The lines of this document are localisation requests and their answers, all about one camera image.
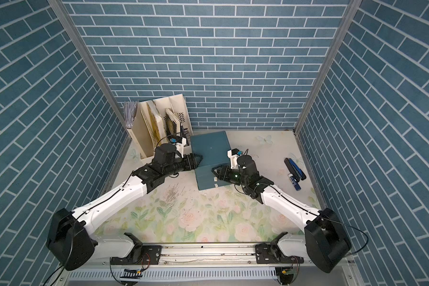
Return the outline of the teal three-drawer cabinet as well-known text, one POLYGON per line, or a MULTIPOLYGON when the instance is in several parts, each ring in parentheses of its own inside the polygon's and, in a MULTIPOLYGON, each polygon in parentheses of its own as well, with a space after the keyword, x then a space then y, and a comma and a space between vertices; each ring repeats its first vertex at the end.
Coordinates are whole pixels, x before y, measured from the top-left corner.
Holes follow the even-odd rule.
POLYGON ((231 150, 230 142, 225 131, 205 133, 191 137, 192 153, 203 157, 195 170, 197 186, 200 191, 231 185, 230 182, 220 181, 212 173, 212 169, 220 165, 230 166, 227 156, 231 150))

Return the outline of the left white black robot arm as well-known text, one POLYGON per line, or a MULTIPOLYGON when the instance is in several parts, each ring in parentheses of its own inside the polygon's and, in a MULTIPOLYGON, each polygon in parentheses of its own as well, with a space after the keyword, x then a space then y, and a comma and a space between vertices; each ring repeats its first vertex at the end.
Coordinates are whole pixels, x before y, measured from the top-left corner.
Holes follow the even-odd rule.
POLYGON ((62 208, 52 216, 46 246, 67 271, 103 258, 121 263, 142 261, 142 242, 130 232, 102 238, 95 231, 129 203, 151 193, 167 177, 195 170, 203 160, 199 154, 184 155, 175 145, 155 149, 150 163, 131 172, 125 182, 96 200, 68 211, 62 208))

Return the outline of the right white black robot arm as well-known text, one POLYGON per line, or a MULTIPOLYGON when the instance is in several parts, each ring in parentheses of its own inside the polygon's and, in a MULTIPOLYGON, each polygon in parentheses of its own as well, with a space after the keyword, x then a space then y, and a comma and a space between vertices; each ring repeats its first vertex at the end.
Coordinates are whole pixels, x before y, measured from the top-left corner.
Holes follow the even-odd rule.
POLYGON ((292 221, 304 233, 297 238, 282 232, 269 244, 264 244, 260 255, 263 262, 296 263, 308 258, 325 273, 331 272, 348 254, 350 239, 338 216, 329 208, 319 210, 294 199, 273 181, 262 176, 249 155, 234 156, 231 165, 220 165, 212 173, 220 181, 239 185, 244 193, 292 221))

